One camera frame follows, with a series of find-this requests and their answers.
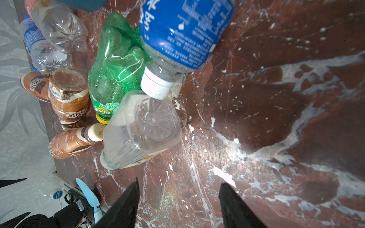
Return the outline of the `middle brown coffee bottle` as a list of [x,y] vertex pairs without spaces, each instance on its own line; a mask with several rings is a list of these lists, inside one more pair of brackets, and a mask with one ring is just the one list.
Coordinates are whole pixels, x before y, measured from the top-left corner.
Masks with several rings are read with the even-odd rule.
[[80,126],[89,104],[88,78],[73,68],[59,68],[49,77],[48,96],[52,108],[67,131]]

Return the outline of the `top brown coffee bottle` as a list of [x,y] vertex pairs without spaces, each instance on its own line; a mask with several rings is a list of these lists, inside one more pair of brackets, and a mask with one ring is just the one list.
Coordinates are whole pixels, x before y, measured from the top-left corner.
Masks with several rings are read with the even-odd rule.
[[49,79],[39,72],[31,71],[20,78],[21,86],[38,100],[50,103]]

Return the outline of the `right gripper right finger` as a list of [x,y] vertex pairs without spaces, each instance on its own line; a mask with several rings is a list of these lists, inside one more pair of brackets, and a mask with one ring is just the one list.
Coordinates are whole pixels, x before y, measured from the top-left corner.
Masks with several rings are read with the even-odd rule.
[[221,184],[219,192],[221,213],[225,228],[266,228],[230,184]]

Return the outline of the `blue label water bottle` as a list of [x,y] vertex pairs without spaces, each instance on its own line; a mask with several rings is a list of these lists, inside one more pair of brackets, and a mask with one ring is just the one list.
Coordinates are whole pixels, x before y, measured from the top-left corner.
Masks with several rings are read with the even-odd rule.
[[139,31],[151,57],[141,81],[144,93],[165,99],[178,81],[205,64],[234,13],[234,1],[144,1]]

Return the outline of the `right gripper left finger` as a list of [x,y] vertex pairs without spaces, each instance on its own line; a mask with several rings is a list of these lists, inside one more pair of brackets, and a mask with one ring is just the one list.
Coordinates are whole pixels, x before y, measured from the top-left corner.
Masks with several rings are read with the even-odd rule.
[[136,178],[94,228],[134,228],[139,200],[140,189]]

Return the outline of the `light blue plastic trowel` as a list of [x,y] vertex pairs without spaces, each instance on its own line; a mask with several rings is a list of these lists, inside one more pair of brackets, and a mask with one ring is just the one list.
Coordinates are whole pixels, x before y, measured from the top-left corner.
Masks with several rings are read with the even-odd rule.
[[82,190],[86,200],[89,205],[94,209],[94,221],[97,224],[101,218],[103,217],[103,212],[100,207],[100,202],[97,199],[96,195],[92,192],[92,190],[79,178],[76,178],[76,182],[80,189]]

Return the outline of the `clear square bottle green-white cap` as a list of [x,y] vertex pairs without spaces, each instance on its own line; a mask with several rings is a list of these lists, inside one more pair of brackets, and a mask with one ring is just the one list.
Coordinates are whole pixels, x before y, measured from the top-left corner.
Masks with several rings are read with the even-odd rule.
[[177,145],[182,128],[170,99],[129,91],[103,131],[100,162],[109,170],[140,165]]

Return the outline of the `teal bin with yellow rim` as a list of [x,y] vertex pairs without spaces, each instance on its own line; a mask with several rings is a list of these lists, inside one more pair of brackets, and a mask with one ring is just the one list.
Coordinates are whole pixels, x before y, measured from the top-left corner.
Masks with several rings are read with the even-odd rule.
[[107,0],[58,0],[58,2],[87,12],[94,12],[101,9]]

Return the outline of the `red label bottle yellow cap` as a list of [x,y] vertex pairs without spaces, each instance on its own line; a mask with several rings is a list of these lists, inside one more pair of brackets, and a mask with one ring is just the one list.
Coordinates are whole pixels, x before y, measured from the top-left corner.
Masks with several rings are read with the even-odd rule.
[[45,39],[65,54],[86,51],[88,30],[67,5],[58,1],[24,1],[25,8]]

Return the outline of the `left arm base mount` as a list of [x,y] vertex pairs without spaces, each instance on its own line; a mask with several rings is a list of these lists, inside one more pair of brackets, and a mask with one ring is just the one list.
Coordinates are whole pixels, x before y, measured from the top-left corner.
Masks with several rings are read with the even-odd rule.
[[53,216],[32,215],[21,221],[18,228],[90,228],[95,223],[94,209],[76,192],[64,197],[67,205]]

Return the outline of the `Pepsi bottle blue cap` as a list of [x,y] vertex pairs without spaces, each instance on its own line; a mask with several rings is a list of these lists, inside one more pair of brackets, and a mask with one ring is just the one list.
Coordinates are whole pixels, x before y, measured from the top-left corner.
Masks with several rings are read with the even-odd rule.
[[20,27],[32,65],[38,72],[50,75],[59,68],[73,67],[72,56],[62,53],[49,43],[28,14],[24,16]]

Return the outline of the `bottom brown coffee bottle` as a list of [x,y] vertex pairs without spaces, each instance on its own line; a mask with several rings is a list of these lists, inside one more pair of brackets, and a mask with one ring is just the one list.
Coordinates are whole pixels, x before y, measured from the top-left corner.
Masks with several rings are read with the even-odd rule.
[[87,127],[67,130],[51,140],[48,152],[59,160],[83,154],[94,144],[103,141],[105,128],[105,124],[95,123]]

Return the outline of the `green Sprite bottle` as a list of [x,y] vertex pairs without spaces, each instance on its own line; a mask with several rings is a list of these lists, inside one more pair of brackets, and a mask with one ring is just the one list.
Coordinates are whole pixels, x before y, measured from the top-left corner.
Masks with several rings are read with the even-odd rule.
[[89,94],[97,120],[107,124],[129,91],[140,90],[145,64],[150,59],[125,17],[111,13],[100,33],[96,61],[88,73]]

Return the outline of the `brown coffee bottle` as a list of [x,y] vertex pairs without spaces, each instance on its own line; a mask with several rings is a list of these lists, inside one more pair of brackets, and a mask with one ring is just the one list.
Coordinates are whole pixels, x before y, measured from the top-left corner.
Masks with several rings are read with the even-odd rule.
[[105,128],[105,124],[95,123],[87,127],[67,130],[51,140],[48,152],[59,160],[83,154],[94,144],[103,141]]
[[31,71],[20,78],[21,86],[38,100],[50,103],[49,79],[39,72]]
[[59,68],[49,77],[48,96],[52,108],[67,131],[80,126],[89,104],[88,78],[73,68]]

